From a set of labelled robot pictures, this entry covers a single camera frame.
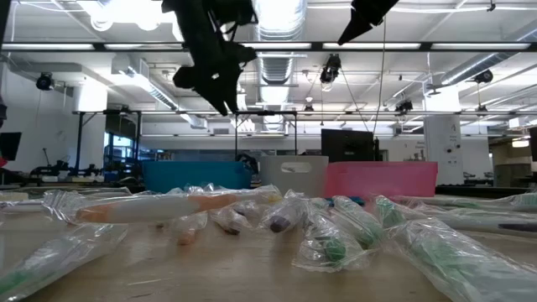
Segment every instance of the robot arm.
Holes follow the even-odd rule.
[[[164,0],[163,12],[175,12],[194,66],[181,67],[174,76],[179,88],[192,89],[223,116],[226,104],[235,113],[237,81],[242,68],[257,58],[253,48],[226,41],[220,28],[257,23],[251,0]]]

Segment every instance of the table surface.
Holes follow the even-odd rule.
[[[10,220],[0,228],[7,250],[4,267],[63,227],[43,215]],[[469,234],[517,261],[537,265],[534,239]],[[359,271],[310,273],[296,268],[291,261],[300,241],[298,230],[278,236],[232,236],[208,221],[193,245],[181,247],[154,225],[131,226],[116,252],[25,301],[450,301],[412,265],[388,254],[379,254],[369,268]]]

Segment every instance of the black monitor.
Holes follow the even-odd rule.
[[[321,152],[331,163],[374,161],[373,133],[352,130],[321,130]]]
[[[21,136],[22,133],[0,133],[0,152],[3,159],[14,161],[17,158]]]

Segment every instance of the desk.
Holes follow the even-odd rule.
[[[39,238],[45,240],[63,227],[47,219],[19,216],[6,226],[27,231],[39,224],[47,227],[32,235],[35,240],[24,242],[8,229],[3,231],[6,242],[16,243],[18,250],[38,247]],[[473,236],[515,260],[537,264],[536,241],[511,237],[514,241],[506,244],[501,236]],[[291,260],[300,241],[299,231],[279,236],[243,232],[234,237],[209,221],[195,244],[178,247],[154,226],[132,226],[115,253],[78,268],[25,301],[450,301],[409,263],[388,254],[380,254],[363,271],[330,274],[295,268]]]

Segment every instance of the pipe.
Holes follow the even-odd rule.
[[[257,0],[259,12],[257,40],[259,41],[296,41],[302,38],[305,26],[307,0]],[[289,84],[293,75],[295,59],[261,58],[258,60],[259,83],[269,85]],[[289,100],[289,87],[261,87],[261,100],[280,106]]]
[[[514,34],[510,34],[506,41],[517,42],[534,42],[537,40],[537,20],[524,26]],[[439,86],[452,86],[462,81],[465,81],[475,75],[478,75],[491,67],[510,59],[519,53],[495,53],[495,54],[483,54],[476,55],[470,60],[457,66],[455,69],[446,72],[440,77],[439,82],[433,83]],[[419,91],[422,85],[412,85],[407,90],[403,91],[407,96],[412,95]]]

